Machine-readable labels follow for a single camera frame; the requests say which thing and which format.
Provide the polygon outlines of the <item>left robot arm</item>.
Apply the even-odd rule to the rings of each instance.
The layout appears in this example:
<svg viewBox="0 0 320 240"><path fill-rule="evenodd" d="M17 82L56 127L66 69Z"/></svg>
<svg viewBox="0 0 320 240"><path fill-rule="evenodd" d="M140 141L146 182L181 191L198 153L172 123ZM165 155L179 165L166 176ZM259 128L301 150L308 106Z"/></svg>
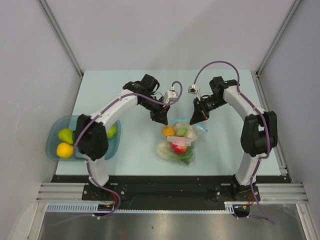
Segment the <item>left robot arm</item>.
<svg viewBox="0 0 320 240"><path fill-rule="evenodd" d="M151 75L145 74L140 81L126 83L118 96L107 106L92 115L81 114L74 131L74 148L86 162L89 181L94 184L93 194L100 200L110 196L111 188L106 184L109 175L105 166L105 154L109 149L107 132L112 125L130 109L142 106L150 112L152 121L167 125L168 111L178 95L171 86L163 97L154 94L160 86Z"/></svg>

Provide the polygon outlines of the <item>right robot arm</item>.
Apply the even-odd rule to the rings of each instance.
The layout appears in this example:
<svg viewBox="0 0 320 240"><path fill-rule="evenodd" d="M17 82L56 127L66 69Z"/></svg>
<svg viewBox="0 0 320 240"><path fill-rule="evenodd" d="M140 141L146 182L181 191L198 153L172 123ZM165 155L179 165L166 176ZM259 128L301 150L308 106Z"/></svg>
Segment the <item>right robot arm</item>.
<svg viewBox="0 0 320 240"><path fill-rule="evenodd" d="M200 89L192 84L188 93L195 94L193 114L189 121L194 125L210 118L210 111L229 104L243 120L240 144L244 151L238 171L234 177L236 185L230 188L231 196L242 201L249 194L247 186L256 180L256 174L262 159L268 158L272 148L278 144L277 115L274 111L265 111L256 107L244 95L238 82L214 77L210 82L211 95L200 94Z"/></svg>

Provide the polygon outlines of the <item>red apple toy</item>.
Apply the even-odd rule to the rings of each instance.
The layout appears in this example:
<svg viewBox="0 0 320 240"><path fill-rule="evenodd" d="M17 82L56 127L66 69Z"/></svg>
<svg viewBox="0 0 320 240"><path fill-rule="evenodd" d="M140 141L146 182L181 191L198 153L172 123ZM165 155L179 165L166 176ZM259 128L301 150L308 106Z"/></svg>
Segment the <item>red apple toy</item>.
<svg viewBox="0 0 320 240"><path fill-rule="evenodd" d="M177 155L182 155L188 150L189 147L187 145L179 145L179 144L171 143L170 148L173 153Z"/></svg>

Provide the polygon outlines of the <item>clear zip top bag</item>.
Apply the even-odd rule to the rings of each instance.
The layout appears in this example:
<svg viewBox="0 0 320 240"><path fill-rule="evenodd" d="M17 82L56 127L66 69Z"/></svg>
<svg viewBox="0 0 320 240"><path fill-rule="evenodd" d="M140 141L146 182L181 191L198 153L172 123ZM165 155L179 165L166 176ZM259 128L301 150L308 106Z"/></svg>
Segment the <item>clear zip top bag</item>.
<svg viewBox="0 0 320 240"><path fill-rule="evenodd" d="M190 119L188 118L176 118L170 120L166 126L173 127L176 135L168 136L167 138L163 136L163 127L161 128L163 140L159 142L155 148L155 152L160 158L185 166L192 166L195 164L196 143L202 135L208 132L208 130L199 123L190 125L189 122ZM175 154L171 150L171 143L188 146L188 149L184 154Z"/></svg>

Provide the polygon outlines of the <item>orange fruit toy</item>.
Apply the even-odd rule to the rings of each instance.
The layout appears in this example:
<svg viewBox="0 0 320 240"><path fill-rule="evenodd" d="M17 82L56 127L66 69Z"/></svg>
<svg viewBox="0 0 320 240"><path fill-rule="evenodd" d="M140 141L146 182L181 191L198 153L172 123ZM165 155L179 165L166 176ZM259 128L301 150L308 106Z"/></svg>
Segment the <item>orange fruit toy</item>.
<svg viewBox="0 0 320 240"><path fill-rule="evenodd" d="M176 131L172 126L163 127L161 132L165 139L167 137L174 137L176 135Z"/></svg>

